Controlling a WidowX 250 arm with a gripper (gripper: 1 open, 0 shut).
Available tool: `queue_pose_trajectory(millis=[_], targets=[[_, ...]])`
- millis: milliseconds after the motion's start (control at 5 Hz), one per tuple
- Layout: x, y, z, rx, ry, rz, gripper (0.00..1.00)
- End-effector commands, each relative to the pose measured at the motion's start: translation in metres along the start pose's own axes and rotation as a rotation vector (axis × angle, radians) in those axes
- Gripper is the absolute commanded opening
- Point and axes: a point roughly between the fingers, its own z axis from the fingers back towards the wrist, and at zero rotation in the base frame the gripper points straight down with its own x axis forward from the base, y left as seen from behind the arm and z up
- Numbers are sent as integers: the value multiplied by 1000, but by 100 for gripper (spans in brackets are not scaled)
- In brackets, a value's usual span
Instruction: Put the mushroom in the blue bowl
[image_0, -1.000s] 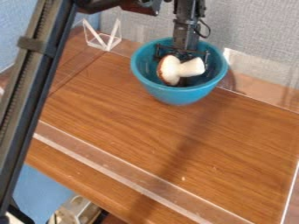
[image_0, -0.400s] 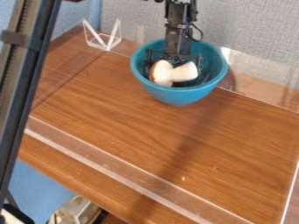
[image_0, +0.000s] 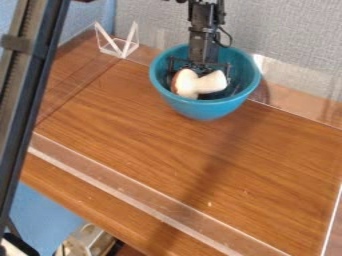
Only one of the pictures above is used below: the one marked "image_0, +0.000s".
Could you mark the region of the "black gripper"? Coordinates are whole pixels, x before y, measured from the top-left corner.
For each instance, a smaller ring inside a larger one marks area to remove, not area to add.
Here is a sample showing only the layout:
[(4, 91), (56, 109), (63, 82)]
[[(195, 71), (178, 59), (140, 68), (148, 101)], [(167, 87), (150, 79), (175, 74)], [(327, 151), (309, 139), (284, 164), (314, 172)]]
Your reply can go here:
[(228, 63), (212, 63), (212, 62), (195, 62), (190, 59), (184, 59), (180, 57), (171, 56), (168, 58), (168, 66), (167, 66), (167, 82), (171, 84), (171, 80), (178, 71), (182, 69), (191, 69), (199, 77), (210, 74), (211, 72), (220, 70), (227, 79), (227, 83), (230, 84), (230, 69), (231, 65)]

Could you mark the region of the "dark robot arm link foreground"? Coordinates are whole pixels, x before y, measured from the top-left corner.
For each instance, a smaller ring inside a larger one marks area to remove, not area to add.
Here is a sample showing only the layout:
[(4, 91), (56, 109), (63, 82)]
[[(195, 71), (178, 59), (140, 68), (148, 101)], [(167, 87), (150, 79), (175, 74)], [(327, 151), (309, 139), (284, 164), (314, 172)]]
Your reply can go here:
[(0, 239), (71, 0), (19, 0), (0, 38)]

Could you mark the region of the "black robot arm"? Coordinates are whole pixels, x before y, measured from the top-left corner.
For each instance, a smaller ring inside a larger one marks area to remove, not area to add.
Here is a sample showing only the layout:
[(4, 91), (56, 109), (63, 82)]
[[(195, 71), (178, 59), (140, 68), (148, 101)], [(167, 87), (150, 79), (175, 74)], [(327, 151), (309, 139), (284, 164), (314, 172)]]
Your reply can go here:
[(190, 68), (199, 76), (204, 76), (219, 69), (228, 75), (231, 65), (219, 63), (219, 49), (230, 48), (231, 43), (220, 42), (220, 33), (228, 39), (232, 36), (223, 29), (224, 25), (224, 1), (215, 0), (175, 0), (178, 3), (188, 3), (188, 55), (186, 58), (171, 56), (168, 58), (167, 81), (175, 78), (179, 70)]

